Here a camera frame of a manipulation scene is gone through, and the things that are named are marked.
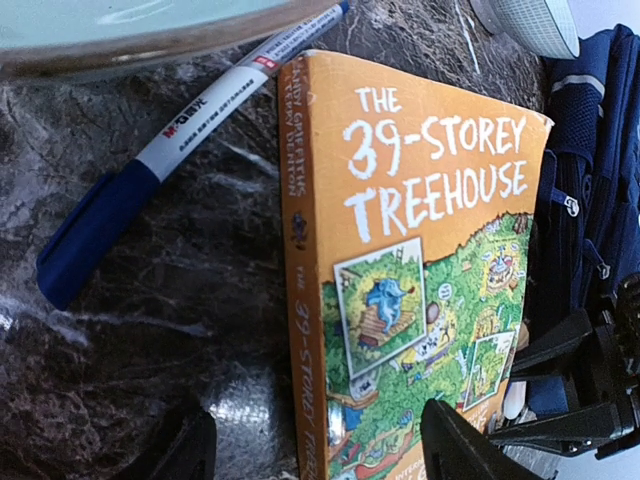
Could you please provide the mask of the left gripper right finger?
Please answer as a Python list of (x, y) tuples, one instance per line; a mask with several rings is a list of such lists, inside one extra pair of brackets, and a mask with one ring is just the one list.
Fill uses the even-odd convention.
[(428, 480), (536, 480), (493, 446), (449, 404), (429, 399), (420, 422)]

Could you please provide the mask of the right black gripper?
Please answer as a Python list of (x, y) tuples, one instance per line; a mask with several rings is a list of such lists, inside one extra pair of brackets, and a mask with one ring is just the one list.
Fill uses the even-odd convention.
[[(639, 439), (639, 273), (626, 276), (613, 294), (600, 295), (588, 312), (612, 381), (611, 400), (542, 420), (502, 428), (488, 436), (496, 446), (523, 446), (573, 458), (617, 455)], [(513, 375), (556, 375), (592, 333), (578, 309), (515, 354)]]

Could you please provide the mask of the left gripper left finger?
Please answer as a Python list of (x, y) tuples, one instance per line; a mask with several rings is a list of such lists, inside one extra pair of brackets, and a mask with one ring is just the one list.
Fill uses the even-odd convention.
[(167, 411), (148, 448), (113, 479), (212, 480), (217, 427), (198, 399), (183, 399)]

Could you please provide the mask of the navy blue student backpack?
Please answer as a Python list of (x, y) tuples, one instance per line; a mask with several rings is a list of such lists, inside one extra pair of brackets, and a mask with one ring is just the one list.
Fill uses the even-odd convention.
[[(628, 27), (580, 43), (573, 60), (545, 63), (553, 128), (534, 215), (530, 344), (639, 273), (639, 38)], [(592, 333), (556, 375), (514, 375), (530, 386), (536, 420), (616, 402)]]

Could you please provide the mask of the orange treehouse book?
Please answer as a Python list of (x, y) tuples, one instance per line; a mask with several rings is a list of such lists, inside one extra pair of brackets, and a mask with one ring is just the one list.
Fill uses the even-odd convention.
[(342, 53), (278, 78), (304, 479), (422, 479), (420, 417), (501, 413), (545, 115)]

